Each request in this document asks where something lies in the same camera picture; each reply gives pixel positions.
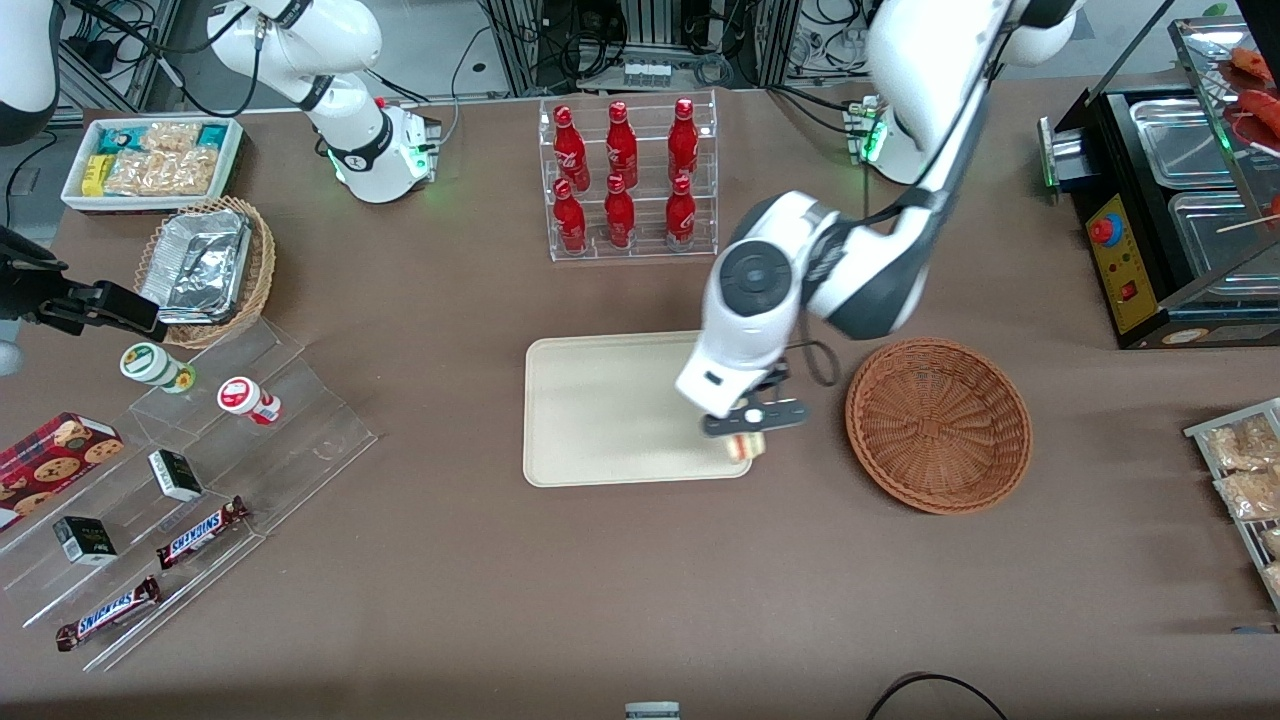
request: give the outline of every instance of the red button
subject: red button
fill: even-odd
[[[1102,245],[1111,240],[1111,236],[1115,234],[1115,232],[1116,228],[1111,220],[1101,218],[1098,220],[1093,220],[1093,224],[1089,225],[1089,240]]]

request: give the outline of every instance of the white box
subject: white box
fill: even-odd
[[[157,197],[90,197],[81,193],[81,181],[84,179],[84,168],[88,165],[90,156],[97,150],[104,132],[156,122],[227,126],[227,136],[223,138],[223,146],[218,151],[218,165],[214,167],[214,179],[209,183],[209,192],[205,195]],[[230,181],[232,168],[236,164],[236,154],[239,150],[243,135],[244,131],[234,119],[211,118],[209,115],[155,115],[93,120],[84,128],[84,138],[81,141],[79,150],[76,151],[76,161],[72,163],[72,169],[67,173],[67,182],[63,184],[63,202],[68,208],[82,213],[146,213],[150,210],[177,210],[205,200],[216,200],[223,196],[223,191],[227,190],[227,183]]]

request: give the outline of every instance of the cookie box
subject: cookie box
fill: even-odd
[[[123,448],[115,428],[61,413],[0,451],[0,532]]]
[[[204,126],[225,126],[227,135],[218,152],[218,163],[214,165],[214,178],[209,183],[209,192],[205,195],[172,195],[159,197],[127,197],[127,196],[91,196],[84,195],[82,181],[84,173],[90,170],[90,159],[97,154],[102,135],[123,128],[146,126],[152,122],[172,123],[201,123]],[[207,115],[155,115],[136,118],[115,118],[109,120],[93,120],[84,128],[84,138],[81,141],[72,169],[67,173],[67,182],[63,184],[63,202],[68,208],[81,213],[161,213],[177,210],[195,205],[196,202],[212,201],[223,196],[232,178],[239,151],[241,138],[244,131],[239,123],[230,118],[210,118]]]

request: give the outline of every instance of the round wicker basket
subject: round wicker basket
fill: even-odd
[[[275,240],[271,237],[271,228],[266,227],[262,215],[243,200],[237,197],[219,197],[206,202],[198,202],[189,208],[178,210],[179,214],[212,213],[215,210],[236,210],[248,215],[253,222],[253,234],[250,238],[250,255],[244,265],[244,279],[241,283],[241,295],[236,315],[221,325],[169,325],[169,333],[164,341],[169,345],[188,347],[191,350],[204,350],[215,341],[238,333],[248,328],[262,314],[266,305],[266,296],[271,292],[271,274],[275,272]],[[147,277],[147,268],[151,266],[151,254],[155,252],[156,241],[160,238],[160,228],[151,233],[142,252],[142,261],[133,274],[133,292],[142,290],[142,281]]]
[[[989,360],[938,338],[887,345],[849,386],[845,429],[886,492],[940,515],[986,510],[1018,487],[1032,423]]]

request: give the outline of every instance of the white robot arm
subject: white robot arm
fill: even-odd
[[[401,108],[383,108],[355,73],[381,53],[378,20],[357,0],[252,0],[218,5],[209,15],[214,42],[230,69],[261,79],[306,111],[329,145],[340,179],[366,202],[389,202],[434,177],[439,127]]]
[[[776,384],[776,364],[801,310],[852,340],[887,336],[910,318],[982,131],[987,73],[1002,28],[1028,15],[1055,28],[1074,23],[1080,4],[888,0],[881,8],[868,61],[924,159],[919,179],[888,211],[861,220],[800,192],[765,200],[746,214],[712,268],[703,332],[676,380],[708,414],[704,432],[737,434],[803,421],[805,411],[796,404],[771,407],[755,395],[762,383]],[[1069,35],[1055,29],[1039,40],[1051,38],[1060,49]],[[1034,37],[1027,44],[1038,47]],[[888,234],[870,227],[892,218]]]

